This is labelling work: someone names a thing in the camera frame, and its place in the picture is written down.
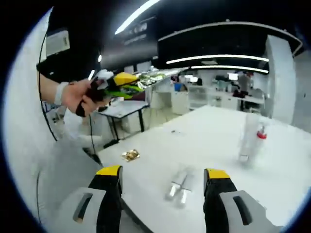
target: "human arm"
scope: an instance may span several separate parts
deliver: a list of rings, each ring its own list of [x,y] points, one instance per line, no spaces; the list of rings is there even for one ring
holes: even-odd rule
[[[105,106],[109,100],[94,103],[89,97],[85,95],[86,91],[90,88],[90,84],[91,81],[84,79],[65,86],[62,91],[62,104],[66,106],[72,113],[75,113],[80,101],[83,100],[84,102],[82,103],[82,107],[86,116],[88,116],[98,107]],[[40,91],[42,100],[48,103],[54,103],[58,86],[59,83],[54,82],[53,80],[50,80],[44,75],[40,74]]]

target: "led light strip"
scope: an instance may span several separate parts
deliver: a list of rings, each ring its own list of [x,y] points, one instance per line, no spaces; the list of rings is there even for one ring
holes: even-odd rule
[[[91,71],[91,73],[89,74],[89,77],[88,77],[88,79],[89,79],[89,80],[91,80],[91,79],[92,79],[92,77],[93,77],[94,73],[95,73],[95,70],[92,70],[92,71]]]
[[[269,73],[269,71],[265,69],[257,69],[257,68],[251,68],[251,67],[239,67],[239,66],[222,66],[222,65],[214,65],[214,66],[193,66],[191,69],[202,69],[202,68],[229,68],[229,69],[246,69],[246,70],[253,70],[258,71],[262,73]]]
[[[180,58],[180,59],[176,59],[176,60],[167,61],[166,64],[189,61],[189,60],[197,60],[197,59],[217,58],[217,57],[246,58],[246,59],[253,59],[253,60],[259,60],[259,61],[265,61],[265,62],[269,61],[268,58],[263,58],[263,57],[254,57],[254,56],[247,56],[247,55],[218,54],[218,55],[203,55],[203,56]]]
[[[140,16],[144,11],[146,11],[148,8],[156,4],[160,0],[149,0],[146,3],[144,3],[140,8],[138,8],[134,13],[130,15],[129,18],[116,30],[115,35],[119,34],[120,32],[124,31],[124,29],[130,25],[138,16]]]

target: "red bottle cap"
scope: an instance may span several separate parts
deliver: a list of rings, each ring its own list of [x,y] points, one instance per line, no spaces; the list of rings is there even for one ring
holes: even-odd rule
[[[267,138],[267,135],[266,134],[263,134],[261,132],[257,132],[257,137],[259,137],[260,139],[266,139]]]

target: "human hand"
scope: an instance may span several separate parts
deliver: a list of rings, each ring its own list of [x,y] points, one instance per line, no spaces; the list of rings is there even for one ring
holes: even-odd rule
[[[110,99],[105,99],[94,103],[91,98],[87,97],[86,91],[91,88],[91,82],[84,79],[75,83],[68,84],[62,94],[62,103],[72,112],[75,113],[81,100],[85,116],[95,111],[98,107],[105,106]]]

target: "office desk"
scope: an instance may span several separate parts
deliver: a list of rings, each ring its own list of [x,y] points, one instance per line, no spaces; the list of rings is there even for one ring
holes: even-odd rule
[[[226,97],[226,98],[235,98],[237,100],[243,100],[246,102],[252,102],[257,104],[264,104],[264,98],[255,98],[252,96],[245,96],[245,98],[232,96],[233,93],[223,92],[223,91],[207,91],[208,95],[218,96],[218,97]]]
[[[115,118],[122,119],[130,114],[138,112],[140,129],[142,132],[144,132],[145,128],[141,110],[145,107],[148,107],[148,103],[146,103],[145,101],[136,101],[136,100],[120,101],[116,104],[109,106],[106,110],[98,112],[98,114],[111,118],[113,130],[116,134],[117,141],[119,141],[119,136],[114,119]]]
[[[123,166],[122,198],[154,233],[205,233],[203,170],[224,169],[238,190],[264,206],[275,225],[286,225],[311,186],[311,134],[273,119],[255,167],[238,162],[246,113],[204,106],[98,153],[104,166]],[[122,153],[137,149],[126,162]],[[185,166],[196,183],[184,209],[164,200],[172,177]]]

